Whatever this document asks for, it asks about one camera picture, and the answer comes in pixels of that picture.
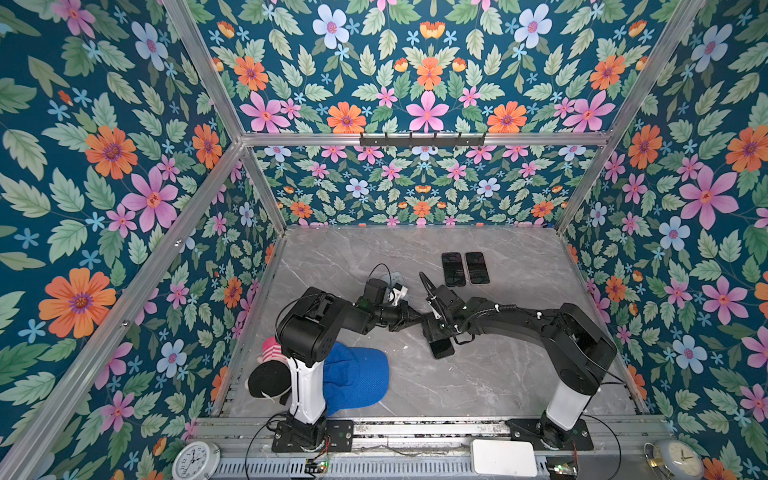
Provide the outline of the pink-edged smartphone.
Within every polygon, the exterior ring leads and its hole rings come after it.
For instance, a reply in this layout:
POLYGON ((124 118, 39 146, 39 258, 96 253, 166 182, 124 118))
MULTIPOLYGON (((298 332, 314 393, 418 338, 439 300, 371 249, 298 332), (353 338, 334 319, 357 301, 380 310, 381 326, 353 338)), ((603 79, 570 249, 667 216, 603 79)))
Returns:
POLYGON ((484 254, 482 252, 467 252, 465 259, 470 282, 473 285, 489 284, 490 275, 484 254))

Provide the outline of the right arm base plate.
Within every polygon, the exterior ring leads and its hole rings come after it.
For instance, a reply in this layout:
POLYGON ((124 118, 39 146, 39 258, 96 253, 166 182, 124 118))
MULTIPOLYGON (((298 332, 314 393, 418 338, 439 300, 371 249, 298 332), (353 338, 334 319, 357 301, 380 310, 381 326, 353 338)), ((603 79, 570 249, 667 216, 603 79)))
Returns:
POLYGON ((564 430, 546 415, 541 418, 513 418, 505 421, 512 441, 529 442, 535 450, 591 451, 594 444, 587 424, 578 420, 571 430, 564 430))

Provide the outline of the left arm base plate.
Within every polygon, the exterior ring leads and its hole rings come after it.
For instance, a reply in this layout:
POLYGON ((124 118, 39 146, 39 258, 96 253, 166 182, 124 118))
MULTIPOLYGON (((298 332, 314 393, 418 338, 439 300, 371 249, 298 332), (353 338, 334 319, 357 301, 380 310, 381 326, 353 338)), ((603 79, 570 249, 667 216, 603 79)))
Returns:
POLYGON ((351 420, 321 419, 305 424, 295 419, 278 423, 271 450, 274 453, 350 452, 354 437, 351 420))

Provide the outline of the blue-edged smartphone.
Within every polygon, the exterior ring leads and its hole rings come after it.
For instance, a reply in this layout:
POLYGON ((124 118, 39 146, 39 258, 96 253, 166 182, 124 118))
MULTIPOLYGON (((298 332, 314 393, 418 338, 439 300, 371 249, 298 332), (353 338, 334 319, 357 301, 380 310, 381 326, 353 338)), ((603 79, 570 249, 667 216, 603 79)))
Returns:
POLYGON ((431 341, 429 347, 433 358, 436 360, 444 359, 455 354, 453 342, 450 338, 431 341))

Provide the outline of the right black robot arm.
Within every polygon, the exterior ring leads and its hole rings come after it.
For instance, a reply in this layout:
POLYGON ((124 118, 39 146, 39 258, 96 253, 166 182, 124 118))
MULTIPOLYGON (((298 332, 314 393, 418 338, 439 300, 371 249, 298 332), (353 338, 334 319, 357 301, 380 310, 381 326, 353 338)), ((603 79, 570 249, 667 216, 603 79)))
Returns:
POLYGON ((501 335, 543 346, 559 383, 535 435, 552 450, 570 444, 574 428, 617 355, 617 347, 602 327, 572 303, 536 309, 482 297, 465 301, 451 288, 435 286, 425 273, 419 278, 431 308, 422 331, 434 358, 453 355, 462 334, 471 339, 501 335))

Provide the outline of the silver-edged smartphone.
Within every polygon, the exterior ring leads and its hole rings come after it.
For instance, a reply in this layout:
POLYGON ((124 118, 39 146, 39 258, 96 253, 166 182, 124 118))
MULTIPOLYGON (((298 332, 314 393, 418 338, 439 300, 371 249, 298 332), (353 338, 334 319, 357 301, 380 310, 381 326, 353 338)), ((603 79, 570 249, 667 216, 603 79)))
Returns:
POLYGON ((463 258, 459 252, 441 254, 444 284, 447 287, 464 287, 467 283, 463 258))

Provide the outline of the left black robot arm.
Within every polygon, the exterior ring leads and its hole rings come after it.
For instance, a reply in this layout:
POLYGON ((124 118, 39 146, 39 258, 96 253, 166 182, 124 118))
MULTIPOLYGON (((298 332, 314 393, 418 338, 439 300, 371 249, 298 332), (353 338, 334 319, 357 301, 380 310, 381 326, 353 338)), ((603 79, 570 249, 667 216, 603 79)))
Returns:
POLYGON ((399 332, 426 316, 403 298, 407 288, 370 278, 352 302, 310 287, 277 322, 276 340, 291 369, 292 420, 303 427, 322 424, 328 415, 323 367, 341 330, 367 335, 375 328, 399 332))

